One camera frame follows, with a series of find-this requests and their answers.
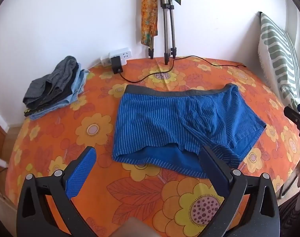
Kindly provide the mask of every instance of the folded gray garment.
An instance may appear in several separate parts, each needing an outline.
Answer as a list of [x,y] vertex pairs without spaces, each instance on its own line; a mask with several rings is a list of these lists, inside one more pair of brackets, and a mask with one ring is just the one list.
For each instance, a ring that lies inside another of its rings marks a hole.
[[59,62],[51,74],[33,80],[23,98],[26,107],[36,109],[40,104],[49,102],[59,95],[70,81],[76,64],[74,57],[67,56]]

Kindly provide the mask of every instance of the blue striped boxer shorts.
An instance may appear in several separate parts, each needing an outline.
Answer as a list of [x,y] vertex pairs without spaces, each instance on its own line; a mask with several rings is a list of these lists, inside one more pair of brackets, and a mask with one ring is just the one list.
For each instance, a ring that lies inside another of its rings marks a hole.
[[128,85],[118,109],[113,160],[206,178],[197,156],[201,147],[210,146],[237,168],[265,127],[233,84],[184,92]]

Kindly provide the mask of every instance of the green and white striped pillow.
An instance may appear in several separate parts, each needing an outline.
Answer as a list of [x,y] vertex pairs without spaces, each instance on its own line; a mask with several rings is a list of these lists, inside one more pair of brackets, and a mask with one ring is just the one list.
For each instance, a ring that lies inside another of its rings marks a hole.
[[271,90],[285,106],[300,104],[300,66],[295,48],[286,31],[261,13],[259,43],[261,67]]

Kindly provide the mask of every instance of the gray waistband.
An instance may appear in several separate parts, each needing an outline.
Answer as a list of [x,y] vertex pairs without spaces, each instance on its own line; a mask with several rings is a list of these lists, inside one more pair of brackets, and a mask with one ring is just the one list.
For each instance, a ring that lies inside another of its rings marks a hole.
[[148,87],[136,86],[136,85],[128,85],[126,87],[125,93],[133,93],[133,94],[143,94],[143,95],[151,95],[158,97],[182,97],[182,96],[197,96],[197,95],[211,95],[224,92],[231,87],[236,87],[234,84],[226,84],[224,88],[218,90],[187,90],[183,92],[160,92],[153,90]]

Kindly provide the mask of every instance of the stack of folded clothes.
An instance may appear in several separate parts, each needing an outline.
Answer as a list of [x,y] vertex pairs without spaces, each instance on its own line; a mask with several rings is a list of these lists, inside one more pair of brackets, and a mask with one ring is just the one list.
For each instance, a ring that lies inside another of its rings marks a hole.
[[77,101],[78,94],[84,90],[88,73],[86,69],[81,70],[74,57],[67,56],[51,74],[31,82],[23,98],[28,108],[24,116],[35,120]]

